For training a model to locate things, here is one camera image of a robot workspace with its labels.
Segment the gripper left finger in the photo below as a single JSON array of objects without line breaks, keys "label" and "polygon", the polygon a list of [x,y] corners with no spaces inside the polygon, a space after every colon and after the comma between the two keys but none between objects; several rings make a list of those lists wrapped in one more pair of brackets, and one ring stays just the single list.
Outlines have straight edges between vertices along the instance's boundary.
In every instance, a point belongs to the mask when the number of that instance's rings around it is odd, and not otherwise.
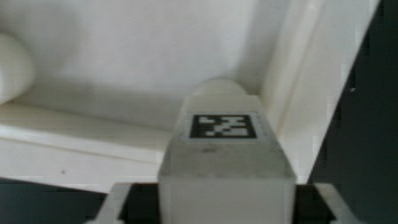
[{"label": "gripper left finger", "polygon": [[87,224],[126,224],[122,220],[122,209],[128,201],[131,183],[115,183],[107,195],[98,215]]}]

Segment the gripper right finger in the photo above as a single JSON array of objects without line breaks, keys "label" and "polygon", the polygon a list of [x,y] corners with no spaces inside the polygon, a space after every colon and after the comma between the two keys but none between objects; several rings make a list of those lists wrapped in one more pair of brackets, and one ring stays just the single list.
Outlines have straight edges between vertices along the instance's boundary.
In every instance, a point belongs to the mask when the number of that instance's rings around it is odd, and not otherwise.
[{"label": "gripper right finger", "polygon": [[334,219],[330,220],[329,224],[362,224],[334,185],[329,183],[316,183],[314,187],[334,215]]}]

